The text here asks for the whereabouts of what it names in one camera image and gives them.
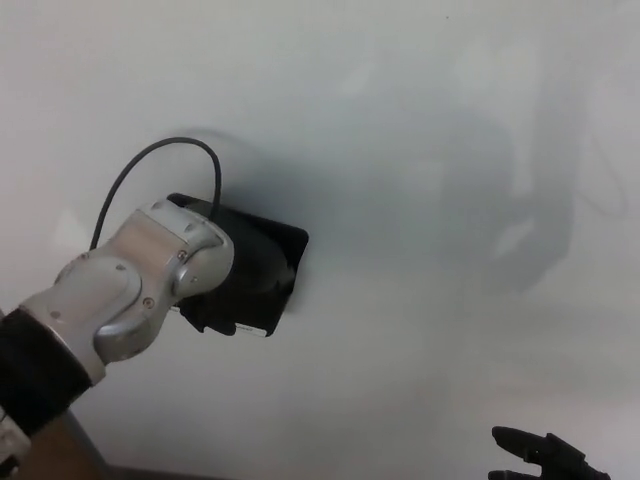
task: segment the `black cable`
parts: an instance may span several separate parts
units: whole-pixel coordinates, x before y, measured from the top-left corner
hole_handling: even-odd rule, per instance
[[[116,178],[116,181],[113,182],[113,185],[111,186],[111,190],[109,190],[109,193],[107,194],[107,198],[105,198],[104,203],[102,204],[100,215],[98,215],[98,221],[96,222],[96,228],[93,230],[93,238],[91,239],[91,246],[89,247],[89,250],[93,250],[98,246],[98,240],[100,239],[100,233],[102,232],[102,226],[104,225],[104,219],[107,216],[107,211],[111,206],[111,202],[113,201],[113,198],[115,197],[116,192],[118,191],[118,188],[120,188],[120,185],[122,184],[126,176],[129,174],[129,172],[131,172],[133,167],[135,167],[140,162],[140,160],[146,157],[149,153],[153,152],[154,150],[157,150],[158,148],[164,147],[166,145],[172,145],[174,143],[196,145],[197,147],[200,147],[205,152],[207,152],[211,157],[211,160],[213,160],[213,168],[215,169],[216,186],[213,192],[213,201],[211,202],[211,210],[209,212],[208,218],[209,220],[214,219],[214,217],[216,216],[216,213],[218,212],[218,209],[220,208],[220,196],[222,194],[222,169],[220,168],[220,160],[218,159],[218,156],[211,149],[211,147],[209,147],[209,145],[207,145],[204,142],[201,142],[200,140],[196,140],[195,138],[189,138],[189,137],[165,138],[164,140],[160,140],[156,143],[149,145],[147,148],[145,148],[140,153],[138,153],[135,157],[133,157],[131,161],[127,164],[127,166],[124,167],[124,169],[122,169],[122,172],[120,172],[120,175],[118,175],[118,178]]]

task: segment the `silver robot arm segment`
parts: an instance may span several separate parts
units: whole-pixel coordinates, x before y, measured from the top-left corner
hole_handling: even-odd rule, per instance
[[[95,385],[108,363],[151,345],[176,302],[218,287],[233,258],[224,231],[161,200],[136,210],[20,308],[55,334]]]

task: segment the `robotic arm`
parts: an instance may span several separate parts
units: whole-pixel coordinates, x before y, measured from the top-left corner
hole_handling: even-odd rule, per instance
[[[29,438],[157,337],[169,309],[229,276],[231,238],[168,200],[136,210],[104,246],[83,253],[0,321],[0,477]]]

